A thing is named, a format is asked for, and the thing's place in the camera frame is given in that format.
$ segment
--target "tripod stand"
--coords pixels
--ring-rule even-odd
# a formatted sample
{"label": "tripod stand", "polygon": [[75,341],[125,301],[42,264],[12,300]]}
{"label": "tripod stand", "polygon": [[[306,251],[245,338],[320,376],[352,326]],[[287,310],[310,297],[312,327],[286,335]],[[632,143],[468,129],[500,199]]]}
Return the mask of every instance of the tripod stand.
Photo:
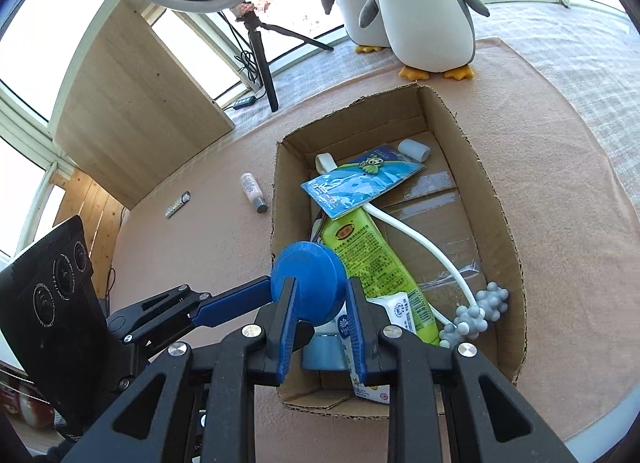
{"label": "tripod stand", "polygon": [[276,90],[273,87],[273,77],[271,76],[267,58],[264,55],[262,36],[260,35],[258,28],[277,32],[281,36],[295,37],[296,39],[300,39],[307,44],[312,44],[313,46],[317,46],[318,48],[327,50],[328,52],[333,51],[333,47],[325,44],[324,42],[320,42],[319,40],[311,39],[310,37],[297,34],[296,32],[292,32],[291,30],[287,30],[286,28],[277,26],[276,24],[263,23],[256,15],[254,10],[246,12],[245,14],[239,16],[236,20],[242,21],[244,23],[244,27],[249,33],[249,43],[251,44],[251,48],[254,52],[255,61],[258,65],[258,72],[260,73],[262,85],[264,86],[265,93],[267,94],[267,98],[269,99],[269,104],[271,105],[272,112],[276,112],[278,110],[278,97],[276,95]]}

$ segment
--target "red object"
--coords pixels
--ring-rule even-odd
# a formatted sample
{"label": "red object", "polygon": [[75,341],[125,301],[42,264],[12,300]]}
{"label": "red object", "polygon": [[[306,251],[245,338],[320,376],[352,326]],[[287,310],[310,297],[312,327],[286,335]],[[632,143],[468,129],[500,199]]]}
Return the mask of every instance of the red object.
{"label": "red object", "polygon": [[0,379],[0,407],[8,414],[20,414],[20,395],[9,377]]}
{"label": "red object", "polygon": [[34,429],[42,429],[53,423],[53,408],[39,397],[32,387],[20,385],[20,411],[27,425]]}

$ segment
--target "blue circular cap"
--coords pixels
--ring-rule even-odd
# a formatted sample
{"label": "blue circular cap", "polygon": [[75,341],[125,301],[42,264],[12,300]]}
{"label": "blue circular cap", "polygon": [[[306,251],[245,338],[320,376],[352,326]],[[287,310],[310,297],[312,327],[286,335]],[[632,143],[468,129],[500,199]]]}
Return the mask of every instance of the blue circular cap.
{"label": "blue circular cap", "polygon": [[320,326],[338,315],[347,291],[347,273],[332,249],[309,241],[285,248],[271,270],[274,301],[280,297],[285,277],[295,277],[298,281],[299,318]]}

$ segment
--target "small bottle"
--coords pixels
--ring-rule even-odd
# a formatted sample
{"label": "small bottle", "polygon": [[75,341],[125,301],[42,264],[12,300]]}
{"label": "small bottle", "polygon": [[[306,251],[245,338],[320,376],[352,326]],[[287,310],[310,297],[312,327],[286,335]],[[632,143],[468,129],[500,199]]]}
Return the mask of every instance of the small bottle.
{"label": "small bottle", "polygon": [[242,190],[247,196],[247,199],[252,203],[258,214],[267,212],[267,204],[264,202],[264,194],[258,186],[258,182],[255,181],[254,175],[250,172],[245,172],[240,177],[240,183],[242,184]]}

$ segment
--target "pink mat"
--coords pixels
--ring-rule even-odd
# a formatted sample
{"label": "pink mat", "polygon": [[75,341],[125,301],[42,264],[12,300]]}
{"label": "pink mat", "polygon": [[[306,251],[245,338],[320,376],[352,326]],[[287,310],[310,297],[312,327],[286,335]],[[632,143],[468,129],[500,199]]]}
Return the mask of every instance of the pink mat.
{"label": "pink mat", "polygon": [[[609,160],[570,104],[498,39],[478,42],[476,78],[430,81],[494,183],[522,261],[527,357],[518,388],[564,439],[615,406],[640,359],[640,223]],[[232,141],[213,144],[135,207],[118,237],[111,292],[118,309],[180,283],[221,293],[268,273],[270,215],[256,214],[238,179],[253,172],[273,196],[276,143],[361,96],[404,84],[389,66],[308,98]],[[165,209],[183,191],[188,205]],[[249,314],[188,335],[219,341]],[[275,389],[256,392],[261,462],[381,462],[386,422],[286,410]]]}

